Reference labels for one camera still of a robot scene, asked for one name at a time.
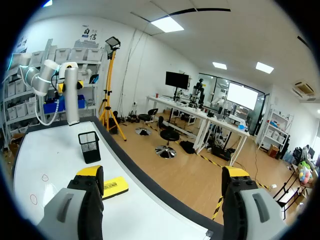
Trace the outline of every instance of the pen holder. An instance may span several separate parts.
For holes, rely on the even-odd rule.
[[[86,164],[101,160],[99,151],[99,138],[95,131],[88,131],[78,134],[82,154]]]

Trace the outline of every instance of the chair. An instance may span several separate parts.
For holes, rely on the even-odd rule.
[[[169,142],[178,141],[180,138],[180,135],[179,133],[174,131],[172,127],[164,125],[163,122],[164,122],[164,117],[159,116],[158,128],[159,130],[163,129],[160,132],[160,136],[163,139],[167,140],[167,144],[162,146],[157,146],[155,148],[155,153],[164,159],[172,159],[177,155],[177,152],[172,147],[169,147]]]
[[[158,108],[151,109],[148,111],[148,114],[139,114],[138,119],[142,121],[142,127],[138,127],[135,129],[135,132],[142,136],[149,136],[151,131],[145,127],[146,122],[151,122],[154,120],[155,115],[158,112]]]

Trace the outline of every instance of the white table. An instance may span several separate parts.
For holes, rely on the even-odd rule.
[[[133,174],[134,171],[126,167],[127,163],[118,157],[119,150],[126,159],[130,158],[101,124],[97,127],[99,124],[96,118],[94,122],[86,121],[73,126],[62,125],[37,131],[31,129],[32,132],[25,135],[16,159],[13,180],[14,193],[23,216],[38,224],[44,216],[45,205],[61,188],[68,186],[79,170],[102,165],[105,181],[122,176],[129,185],[128,192],[103,201],[103,239],[208,239],[208,229],[190,220],[190,212],[186,214],[188,218],[177,212],[176,204],[172,208],[157,197],[158,188],[152,192]],[[101,161],[86,164],[78,134],[89,131],[96,131],[99,137]],[[139,169],[133,161],[131,164]],[[205,218],[205,221],[210,220],[202,215],[201,217]]]
[[[205,137],[206,137],[206,133],[209,130],[210,124],[219,126],[223,129],[227,129],[227,130],[231,131],[232,133],[237,133],[238,135],[240,135],[240,142],[237,145],[237,148],[236,148],[235,152],[233,153],[231,160],[230,160],[229,165],[232,166],[235,163],[235,161],[237,160],[237,157],[238,157],[239,153],[241,152],[242,147],[244,146],[244,144],[247,140],[247,137],[250,136],[249,132],[242,131],[242,130],[238,129],[238,127],[236,127],[230,123],[227,123],[226,121],[218,120],[216,117],[208,117],[207,120],[208,121],[207,121],[207,125],[205,127],[205,130],[203,131],[202,136],[199,139],[198,144],[200,145],[200,147],[197,150],[197,154],[200,153],[200,151],[205,147],[205,144],[208,141],[210,134],[208,135],[206,140],[205,140]]]
[[[192,107],[189,107],[189,106],[179,106],[177,105],[177,103],[175,103],[173,100],[168,100],[168,99],[164,99],[162,97],[154,97],[154,96],[147,96],[146,97],[146,102],[145,102],[145,110],[144,112],[147,113],[148,112],[148,107],[149,107],[149,101],[154,101],[154,104],[153,104],[153,108],[157,108],[157,104],[163,104],[163,105],[166,105],[167,107],[169,108],[172,108],[172,109],[175,109],[175,110],[179,110],[183,113],[186,113],[186,114],[189,114],[189,115],[192,115],[198,119],[201,120],[201,125],[199,127],[199,131],[198,131],[198,134],[197,135],[194,135],[188,131],[185,131],[184,129],[180,128],[180,127],[177,127],[176,125],[173,125],[171,123],[168,123],[166,122],[169,126],[173,127],[174,129],[177,129],[179,131],[181,131],[182,133],[188,135],[188,136],[192,136],[195,138],[195,141],[194,141],[194,144],[193,144],[193,148],[196,150],[198,149],[201,144],[199,142],[200,140],[200,137],[203,133],[203,130],[206,126],[206,123],[208,122],[207,119],[207,114],[203,111],[200,111],[200,112],[196,112],[196,110]]]

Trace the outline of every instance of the bag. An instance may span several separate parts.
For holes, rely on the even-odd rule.
[[[187,154],[194,154],[196,151],[194,150],[194,144],[190,141],[181,141],[180,146]]]

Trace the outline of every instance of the computer monitor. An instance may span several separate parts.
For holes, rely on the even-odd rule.
[[[167,71],[165,74],[165,85],[188,89],[189,75]]]

